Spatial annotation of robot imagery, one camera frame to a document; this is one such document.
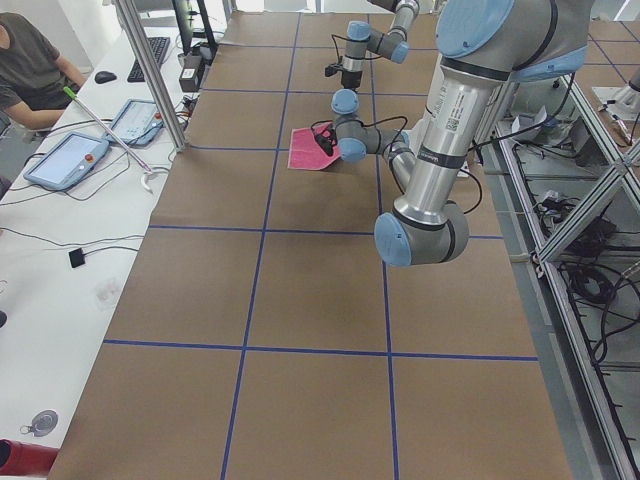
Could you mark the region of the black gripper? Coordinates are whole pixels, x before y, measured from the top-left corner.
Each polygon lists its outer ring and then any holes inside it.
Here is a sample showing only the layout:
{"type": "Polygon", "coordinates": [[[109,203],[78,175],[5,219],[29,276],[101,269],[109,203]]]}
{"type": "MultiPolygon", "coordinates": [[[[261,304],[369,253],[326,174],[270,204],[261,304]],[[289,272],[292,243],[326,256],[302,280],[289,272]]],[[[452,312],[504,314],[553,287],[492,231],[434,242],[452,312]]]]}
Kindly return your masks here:
{"type": "Polygon", "coordinates": [[[331,124],[312,126],[311,133],[316,145],[325,155],[333,155],[337,146],[337,137],[331,124]]]}
{"type": "Polygon", "coordinates": [[[357,91],[361,86],[361,71],[341,71],[341,85],[344,89],[357,91]]]}

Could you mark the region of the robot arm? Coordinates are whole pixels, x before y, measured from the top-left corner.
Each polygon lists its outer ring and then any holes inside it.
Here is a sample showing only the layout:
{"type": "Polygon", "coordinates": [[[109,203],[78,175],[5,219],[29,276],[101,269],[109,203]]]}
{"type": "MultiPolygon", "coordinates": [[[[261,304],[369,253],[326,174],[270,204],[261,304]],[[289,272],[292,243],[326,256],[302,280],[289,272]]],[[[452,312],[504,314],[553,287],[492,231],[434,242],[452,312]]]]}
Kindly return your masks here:
{"type": "Polygon", "coordinates": [[[409,52],[409,32],[420,13],[420,2],[373,0],[370,4],[393,14],[387,32],[376,30],[365,21],[350,21],[345,37],[331,35],[337,60],[325,67],[324,76],[339,74],[344,89],[357,91],[360,88],[366,61],[384,58],[402,64],[409,52]]]}
{"type": "Polygon", "coordinates": [[[341,158],[355,162],[380,154],[403,194],[379,216],[374,237],[382,260],[393,266],[444,263],[465,249],[468,223],[449,195],[481,123],[492,92],[507,81],[527,82],[577,71],[587,50],[590,1],[450,1],[441,12],[436,45],[442,79],[425,113],[417,150],[400,132],[365,125],[358,116],[359,84],[367,53],[395,63],[408,54],[408,33],[419,14],[416,1],[381,1],[393,13],[386,33],[368,23],[348,26],[342,74],[332,98],[332,127],[341,158]]]}

